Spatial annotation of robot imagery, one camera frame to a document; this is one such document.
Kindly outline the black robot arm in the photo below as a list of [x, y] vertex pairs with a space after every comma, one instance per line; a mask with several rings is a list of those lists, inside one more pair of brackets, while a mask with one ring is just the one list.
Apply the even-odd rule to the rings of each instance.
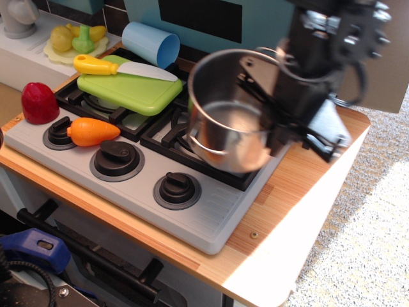
[[261, 102], [269, 155], [299, 141], [331, 161], [350, 145], [337, 107], [364, 98], [364, 60], [389, 43], [382, 32], [387, 10], [378, 1], [295, 1], [289, 35], [273, 57], [259, 47], [240, 59], [238, 83]]

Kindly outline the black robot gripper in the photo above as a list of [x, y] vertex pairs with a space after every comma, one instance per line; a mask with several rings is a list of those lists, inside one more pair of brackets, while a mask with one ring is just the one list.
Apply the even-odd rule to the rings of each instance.
[[350, 136], [331, 104], [325, 83], [298, 81], [262, 54], [242, 56], [239, 85], [260, 101], [259, 128], [268, 130], [266, 147], [277, 157], [299, 141], [325, 162], [338, 158]]

